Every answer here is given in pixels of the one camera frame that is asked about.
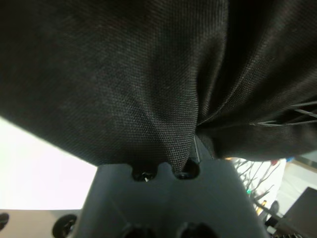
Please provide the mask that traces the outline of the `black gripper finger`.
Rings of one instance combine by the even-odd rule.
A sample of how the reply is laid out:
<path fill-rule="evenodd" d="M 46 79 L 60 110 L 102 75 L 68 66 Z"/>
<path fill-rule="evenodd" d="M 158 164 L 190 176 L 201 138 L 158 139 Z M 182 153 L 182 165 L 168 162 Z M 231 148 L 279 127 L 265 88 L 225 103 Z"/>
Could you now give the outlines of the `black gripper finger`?
<path fill-rule="evenodd" d="M 213 154 L 207 149 L 197 135 L 194 135 L 191 144 L 191 159 L 197 164 L 203 160 L 214 159 Z"/>

